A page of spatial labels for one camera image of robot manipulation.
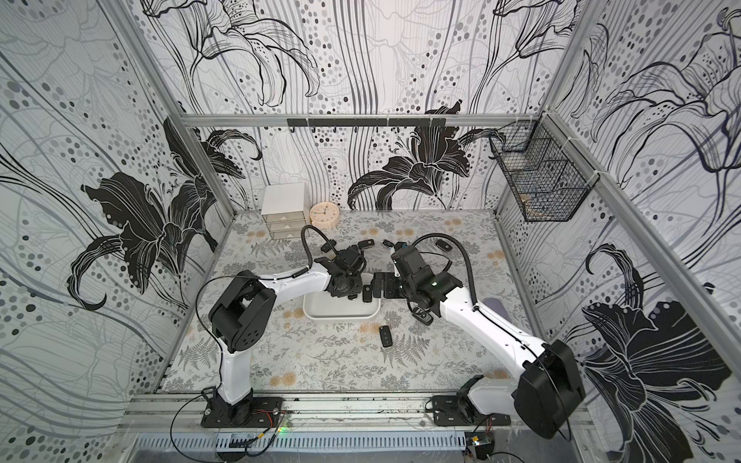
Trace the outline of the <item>black car key front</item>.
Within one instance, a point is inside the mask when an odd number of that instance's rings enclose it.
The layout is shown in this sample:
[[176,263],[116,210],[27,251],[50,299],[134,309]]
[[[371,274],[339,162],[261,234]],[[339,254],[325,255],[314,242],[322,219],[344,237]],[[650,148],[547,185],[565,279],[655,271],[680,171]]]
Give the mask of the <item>black car key front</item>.
[[379,327],[379,337],[383,348],[389,348],[393,346],[393,335],[391,332],[391,328],[388,325]]

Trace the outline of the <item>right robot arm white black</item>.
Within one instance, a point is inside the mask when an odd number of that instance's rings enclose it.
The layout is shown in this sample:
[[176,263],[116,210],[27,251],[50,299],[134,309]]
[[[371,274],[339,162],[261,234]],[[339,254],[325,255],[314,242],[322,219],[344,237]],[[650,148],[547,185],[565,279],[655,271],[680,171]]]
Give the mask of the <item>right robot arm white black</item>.
[[586,397],[573,351],[548,343],[502,318],[478,299],[474,272],[463,253],[467,281],[434,272],[413,245],[391,254],[408,302],[457,326],[495,355],[511,378],[498,387],[482,377],[464,388],[463,399],[481,415],[515,415],[545,439],[554,438]]

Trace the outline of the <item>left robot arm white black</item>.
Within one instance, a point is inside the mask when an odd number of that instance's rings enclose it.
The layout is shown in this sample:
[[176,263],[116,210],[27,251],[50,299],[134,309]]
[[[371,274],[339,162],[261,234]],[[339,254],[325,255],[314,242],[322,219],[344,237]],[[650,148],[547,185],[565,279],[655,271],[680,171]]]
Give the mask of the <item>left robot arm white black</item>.
[[334,258],[320,257],[297,270],[258,276],[245,270],[233,277],[208,314],[221,349],[218,397],[237,405],[250,397],[250,349],[266,331],[273,308],[308,294],[342,299],[362,292],[366,268],[363,251],[351,245]]

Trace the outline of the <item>white storage tray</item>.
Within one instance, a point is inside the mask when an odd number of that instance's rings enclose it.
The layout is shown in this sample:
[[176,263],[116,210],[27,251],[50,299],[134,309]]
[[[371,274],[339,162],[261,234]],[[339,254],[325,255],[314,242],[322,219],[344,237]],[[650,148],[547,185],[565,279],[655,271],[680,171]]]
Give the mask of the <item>white storage tray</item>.
[[305,316],[318,324],[371,321],[379,314],[380,308],[380,299],[373,298],[366,303],[363,293],[355,299],[348,299],[332,297],[326,291],[305,295],[302,305]]

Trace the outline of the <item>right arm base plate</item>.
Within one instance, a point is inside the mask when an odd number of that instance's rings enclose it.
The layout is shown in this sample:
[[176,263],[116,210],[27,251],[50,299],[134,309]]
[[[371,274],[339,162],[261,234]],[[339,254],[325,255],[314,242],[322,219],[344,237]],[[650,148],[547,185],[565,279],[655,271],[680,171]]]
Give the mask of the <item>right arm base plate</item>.
[[511,417],[503,414],[485,415],[474,405],[457,395],[434,395],[426,404],[426,411],[432,414],[433,422],[440,428],[454,426],[510,426]]

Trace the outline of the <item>silver black bmw key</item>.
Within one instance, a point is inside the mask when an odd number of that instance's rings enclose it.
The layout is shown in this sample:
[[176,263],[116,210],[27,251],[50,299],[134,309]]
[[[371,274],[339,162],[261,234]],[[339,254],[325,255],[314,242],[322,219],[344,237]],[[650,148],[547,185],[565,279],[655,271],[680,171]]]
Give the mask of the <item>silver black bmw key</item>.
[[432,325],[433,317],[429,312],[423,309],[420,309],[420,308],[415,308],[411,311],[411,314],[413,318],[418,320],[418,322],[421,322],[422,324],[424,324],[424,326]]

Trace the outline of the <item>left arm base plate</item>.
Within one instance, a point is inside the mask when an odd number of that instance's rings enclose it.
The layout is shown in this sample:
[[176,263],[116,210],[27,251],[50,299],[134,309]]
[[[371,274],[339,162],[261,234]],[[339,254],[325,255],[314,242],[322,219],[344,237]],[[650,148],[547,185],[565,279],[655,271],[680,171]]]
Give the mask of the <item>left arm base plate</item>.
[[227,403],[220,395],[208,400],[203,428],[275,428],[283,411],[281,397],[245,397],[237,404]]

